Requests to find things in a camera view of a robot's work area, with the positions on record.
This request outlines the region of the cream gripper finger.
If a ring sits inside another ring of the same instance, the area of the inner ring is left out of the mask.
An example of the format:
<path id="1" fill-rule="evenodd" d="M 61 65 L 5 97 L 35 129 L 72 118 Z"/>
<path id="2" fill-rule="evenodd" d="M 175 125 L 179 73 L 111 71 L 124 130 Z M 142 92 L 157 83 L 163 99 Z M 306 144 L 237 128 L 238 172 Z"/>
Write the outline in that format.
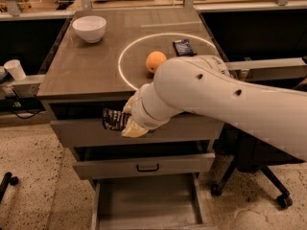
<path id="1" fill-rule="evenodd" d="M 128 101 L 126 102 L 126 104 L 123 107 L 123 112 L 124 113 L 128 113 L 131 114 L 131 106 L 132 106 L 132 102 L 133 102 L 134 97 L 131 96 Z"/>
<path id="2" fill-rule="evenodd" d="M 125 128 L 121 131 L 123 137 L 137 138 L 145 135 L 148 132 L 147 129 L 139 126 L 132 117 L 129 117 Z"/>

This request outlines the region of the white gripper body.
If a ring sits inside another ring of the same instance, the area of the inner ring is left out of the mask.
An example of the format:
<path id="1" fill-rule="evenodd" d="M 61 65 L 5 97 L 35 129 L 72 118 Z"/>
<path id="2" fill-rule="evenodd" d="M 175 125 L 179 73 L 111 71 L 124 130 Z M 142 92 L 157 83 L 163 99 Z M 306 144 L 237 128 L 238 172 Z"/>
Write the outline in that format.
<path id="1" fill-rule="evenodd" d="M 170 107 L 156 94 L 153 87 L 141 87 L 132 97 L 131 116 L 148 130 L 157 129 L 170 121 Z"/>

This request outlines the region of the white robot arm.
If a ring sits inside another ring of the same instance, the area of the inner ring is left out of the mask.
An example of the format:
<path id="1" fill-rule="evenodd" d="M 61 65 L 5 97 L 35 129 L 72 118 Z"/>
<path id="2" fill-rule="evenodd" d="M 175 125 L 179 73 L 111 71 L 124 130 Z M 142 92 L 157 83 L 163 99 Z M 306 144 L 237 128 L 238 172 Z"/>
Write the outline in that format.
<path id="1" fill-rule="evenodd" d="M 164 61 L 124 111 L 145 129 L 157 129 L 181 112 L 211 117 L 307 160 L 307 93 L 235 80 L 215 56 Z"/>

